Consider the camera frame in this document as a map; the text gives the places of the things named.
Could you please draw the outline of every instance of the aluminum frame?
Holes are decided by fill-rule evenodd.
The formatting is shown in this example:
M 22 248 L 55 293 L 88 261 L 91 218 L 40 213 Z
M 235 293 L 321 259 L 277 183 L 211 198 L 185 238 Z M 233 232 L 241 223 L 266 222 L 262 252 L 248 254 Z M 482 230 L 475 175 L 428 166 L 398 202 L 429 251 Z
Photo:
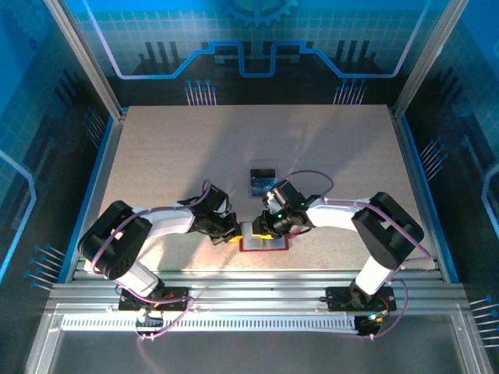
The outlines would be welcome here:
M 101 67 L 98 65 L 97 59 L 88 48 L 87 42 L 83 39 L 80 31 L 76 27 L 76 23 L 67 6 L 63 1 L 59 0 L 44 0 L 44 3 L 50 10 L 59 29 L 68 41 L 69 46 L 73 50 L 76 58 L 78 58 L 83 70 L 92 82 L 94 89 L 104 102 L 110 115 L 115 121 L 118 121 L 121 118 L 122 107 L 102 72 Z
M 319 302 L 326 287 L 348 286 L 356 271 L 161 272 L 171 286 L 189 286 L 196 298 L 179 331 L 321 331 L 355 333 L 348 321 L 365 313 L 328 312 Z M 118 312 L 109 280 L 87 275 L 56 284 L 30 353 L 27 372 L 49 372 L 61 330 L 133 331 L 134 312 Z M 450 316 L 468 372 L 490 372 L 485 349 L 461 284 L 445 283 L 439 270 L 399 273 L 409 287 L 407 316 Z M 392 284 L 400 304 L 404 290 Z M 338 321 L 347 321 L 342 325 Z
M 462 12 L 468 5 L 468 2 L 469 0 L 450 0 L 445 7 L 442 16 L 438 20 L 437 25 L 426 42 L 418 61 L 414 65 L 414 68 L 409 74 L 409 78 L 405 82 L 405 85 L 395 102 L 395 119 L 399 120 L 409 107 L 409 104 L 419 90 L 426 75 L 430 71 L 438 55 L 441 53 L 442 48 L 451 35 L 456 23 L 459 21 Z
M 103 100 L 106 108 L 115 120 L 123 120 L 122 109 L 112 92 L 100 67 L 96 63 L 89 48 L 86 47 L 81 34 L 75 28 L 70 14 L 58 0 L 44 0 L 51 10 L 57 24 L 64 33 L 71 48 L 85 69 L 90 81 Z M 419 57 L 408 82 L 395 105 L 395 117 L 400 119 L 411 99 L 419 89 L 437 53 L 457 23 L 468 0 L 451 0 L 444 11 L 437 27 L 433 31 L 423 53 Z M 107 166 L 99 173 L 101 184 L 105 179 L 106 169 L 111 168 L 114 153 L 111 150 L 105 155 Z M 409 173 L 413 164 L 406 161 Z M 412 173 L 413 182 L 417 181 Z M 420 191 L 416 189 L 416 199 Z M 98 198 L 93 197 L 89 205 L 86 220 L 98 214 Z M 426 227 L 431 227 L 431 216 L 424 211 L 423 220 Z M 463 287 L 460 284 L 449 284 L 449 274 L 443 261 L 438 238 L 432 236 L 437 258 L 441 266 L 431 271 L 405 271 L 398 275 L 409 287 L 408 316 L 450 316 L 455 327 L 456 340 L 461 350 L 463 361 L 468 372 L 491 372 L 485 348 L 480 342 L 476 324 L 469 311 L 469 304 Z M 44 315 L 38 328 L 26 367 L 28 373 L 49 372 L 52 359 L 57 351 L 60 332 L 75 329 L 129 330 L 129 322 L 134 315 L 117 313 L 119 301 L 115 293 L 115 285 L 106 280 L 92 278 L 79 268 L 78 256 L 73 257 L 68 281 L 71 284 L 56 284 L 51 291 Z M 270 321 L 270 327 L 255 323 L 234 328 L 254 329 L 299 329 L 315 331 L 334 331 L 330 326 L 340 319 L 350 320 L 352 313 L 328 312 L 326 305 L 318 301 L 324 295 L 326 287 L 348 286 L 355 278 L 356 271 L 257 271 L 257 272 L 170 272 L 159 273 L 159 277 L 167 284 L 192 288 L 196 298 L 193 312 L 189 313 L 187 323 L 190 330 L 207 330 L 225 328 L 215 323 L 226 323 L 230 319 L 246 319 L 248 322 Z M 401 301 L 403 289 L 394 284 L 395 296 Z M 212 322 L 196 324 L 196 321 Z

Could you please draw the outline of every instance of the gear graphic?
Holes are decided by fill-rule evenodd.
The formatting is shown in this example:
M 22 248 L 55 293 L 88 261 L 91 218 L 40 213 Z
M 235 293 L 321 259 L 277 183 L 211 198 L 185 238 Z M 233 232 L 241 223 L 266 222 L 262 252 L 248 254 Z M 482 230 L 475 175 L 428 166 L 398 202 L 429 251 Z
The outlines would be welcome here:
M 234 21 L 259 27 L 262 24 L 270 26 L 272 21 L 281 22 L 281 17 L 288 16 L 298 0 L 219 0 L 219 4 L 225 15 Z
M 33 35 L 43 30 L 48 16 L 43 0 L 6 0 L 2 3 L 2 8 L 12 13 L 26 34 Z

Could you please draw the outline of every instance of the black mounting bracket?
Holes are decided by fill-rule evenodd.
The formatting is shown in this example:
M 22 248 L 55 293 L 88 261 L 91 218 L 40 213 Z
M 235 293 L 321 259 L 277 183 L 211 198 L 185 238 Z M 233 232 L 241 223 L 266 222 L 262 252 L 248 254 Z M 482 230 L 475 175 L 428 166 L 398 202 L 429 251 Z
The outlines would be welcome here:
M 189 289 L 187 287 L 164 287 L 162 288 L 163 299 L 170 298 L 185 298 L 189 296 Z M 133 296 L 126 289 L 122 289 L 121 297 L 119 298 L 118 310 L 120 311 L 139 311 L 145 308 L 148 312 L 183 312 L 187 309 L 188 301 L 176 302 L 172 304 L 157 304 L 143 302 Z
M 397 310 L 393 288 L 382 287 L 373 295 L 370 302 L 364 309 L 356 308 L 352 305 L 352 293 L 350 287 L 328 287 L 326 297 L 320 298 L 327 303 L 329 312 L 381 312 L 387 308 L 390 312 Z

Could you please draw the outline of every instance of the purple cable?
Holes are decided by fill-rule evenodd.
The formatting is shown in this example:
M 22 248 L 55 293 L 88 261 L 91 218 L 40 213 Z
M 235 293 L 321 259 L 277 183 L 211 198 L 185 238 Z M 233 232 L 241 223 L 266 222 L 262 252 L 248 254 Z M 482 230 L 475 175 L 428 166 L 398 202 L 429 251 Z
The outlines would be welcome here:
M 421 260 L 421 259 L 432 259 L 431 254 L 415 240 L 406 230 L 404 230 L 400 225 L 395 222 L 391 217 L 389 217 L 383 210 L 378 208 L 377 206 L 374 206 L 370 203 L 364 203 L 363 201 L 355 201 L 355 200 L 326 200 L 325 197 L 323 197 L 323 201 L 326 205 L 335 205 L 335 206 L 361 206 L 363 208 L 367 208 L 369 210 L 372 210 L 374 213 L 376 213 L 378 216 L 389 222 L 395 230 L 400 232 L 404 238 L 406 238 L 412 245 L 414 245 L 417 249 L 419 249 L 421 252 L 424 254 L 424 258 L 418 258 L 418 259 L 411 259 L 412 261 L 415 260 Z
M 136 298 L 138 298 L 139 300 L 142 300 L 143 302 L 147 302 L 149 304 L 175 304 L 176 302 L 189 302 L 189 304 L 187 305 L 186 309 L 180 314 L 180 316 L 178 316 L 177 318 L 175 318 L 173 320 L 172 323 L 170 323 L 168 325 L 168 327 L 165 327 L 163 330 L 161 330 L 159 333 L 152 333 L 151 335 L 147 336 L 147 335 L 143 335 L 141 337 L 145 338 L 145 339 L 151 339 L 153 340 L 154 338 L 156 337 L 160 337 L 161 335 L 164 335 L 166 334 L 169 330 L 171 330 L 177 323 L 179 323 L 179 321 L 184 318 L 184 316 L 187 314 L 187 312 L 193 307 L 193 304 L 194 304 L 194 298 L 191 298 L 190 296 L 187 296 L 185 298 L 170 298 L 170 299 L 167 299 L 167 300 L 153 300 L 153 299 L 150 299 L 150 298 L 144 298 L 142 296 L 140 296 L 139 294 L 137 294 L 134 290 L 130 290 L 128 288 L 126 288 L 126 290 L 132 294 L 133 296 L 135 296 Z
M 376 340 L 380 337 L 383 337 L 384 335 L 386 335 L 390 331 L 392 331 L 398 325 L 398 323 L 400 322 L 400 320 L 404 316 L 405 311 L 407 310 L 407 303 L 409 302 L 409 291 L 407 290 L 407 284 L 405 284 L 405 282 L 402 279 L 394 279 L 393 281 L 400 282 L 400 283 L 402 283 L 402 286 L 404 286 L 404 291 L 405 291 L 404 306 L 402 306 L 402 310 L 400 311 L 400 314 L 398 315 L 397 319 L 385 331 L 381 331 L 380 333 L 377 333 L 376 335 L 371 337 L 371 340 Z
M 107 249 L 107 247 L 109 247 L 109 245 L 111 244 L 112 240 L 116 237 L 116 235 L 119 232 L 121 232 L 123 230 L 123 228 L 125 228 L 125 226 L 127 224 L 129 224 L 131 221 L 135 220 L 138 217 L 141 217 L 141 216 L 144 216 L 146 214 L 149 214 L 149 213 L 160 212 L 160 211 L 165 211 L 165 210 L 184 210 L 184 209 L 192 208 L 193 206 L 196 206 L 197 204 L 201 203 L 206 198 L 208 192 L 210 191 L 210 187 L 211 187 L 210 180 L 206 179 L 203 182 L 203 186 L 202 186 L 203 195 L 201 195 L 201 197 L 198 200 L 196 200 L 194 203 L 191 203 L 189 205 L 184 205 L 184 206 L 158 206 L 158 207 L 152 208 L 150 210 L 148 210 L 148 209 L 141 210 L 140 212 L 135 213 L 135 214 L 131 215 L 130 217 L 126 218 L 121 224 L 119 224 L 119 226 L 112 232 L 112 234 L 109 235 L 109 237 L 102 244 L 102 246 L 99 248 L 99 250 L 97 251 L 97 253 L 95 253 L 94 259 L 92 259 L 92 264 L 90 266 L 90 272 L 92 274 L 101 274 L 101 273 L 99 273 L 99 272 L 97 272 L 95 270 L 95 268 L 97 266 L 98 260 L 101 258 L 102 253 L 104 253 L 104 251 Z
M 333 178 L 331 178 L 329 175 L 327 175 L 326 173 L 323 173 L 322 171 L 318 171 L 318 170 L 313 170 L 313 169 L 304 169 L 304 170 L 298 170 L 298 171 L 294 171 L 292 173 L 289 173 L 288 175 L 286 175 L 284 177 L 284 179 L 288 179 L 288 177 L 291 177 L 293 175 L 297 175 L 297 174 L 302 174 L 302 173 L 311 173 L 311 174 L 318 174 L 318 175 L 322 175 L 323 177 L 325 177 L 330 183 L 331 185 L 323 192 L 322 194 L 322 198 L 324 199 L 324 196 L 330 192 L 333 188 L 334 188 L 334 181 L 333 181 Z
M 387 222 L 389 222 L 395 228 L 395 230 L 397 230 L 398 232 L 400 232 L 404 236 L 404 238 L 406 238 L 417 249 L 419 249 L 421 252 L 423 252 L 424 257 L 418 257 L 415 259 L 407 259 L 406 261 L 404 261 L 404 263 L 412 263 L 415 261 L 422 261 L 425 259 L 433 260 L 432 255 L 428 252 L 427 249 L 425 249 L 421 244 L 419 244 L 417 242 L 417 240 L 415 240 L 406 230 L 404 230 L 402 227 L 400 227 L 400 225 L 397 224 L 397 222 L 395 222 L 391 217 L 389 217 L 385 212 L 383 212 L 378 207 L 376 207 L 372 204 L 369 204 L 369 203 L 364 203 L 364 202 L 355 201 L 355 200 L 326 200 L 326 194 L 334 188 L 333 179 L 329 175 L 327 175 L 326 173 L 323 173 L 322 171 L 318 171 L 318 170 L 313 170 L 313 169 L 305 169 L 305 170 L 298 170 L 298 171 L 294 171 L 292 173 L 289 173 L 288 175 L 286 175 L 284 177 L 284 179 L 288 179 L 288 177 L 291 177 L 291 176 L 296 175 L 296 174 L 301 174 L 301 173 L 319 174 L 319 175 L 322 175 L 323 177 L 325 177 L 331 183 L 331 186 L 329 188 L 327 188 L 321 195 L 321 199 L 322 199 L 324 204 L 337 205 L 337 206 L 361 206 L 361 207 L 365 207 L 367 209 L 370 209 L 374 213 L 377 213 L 380 217 L 385 219 Z

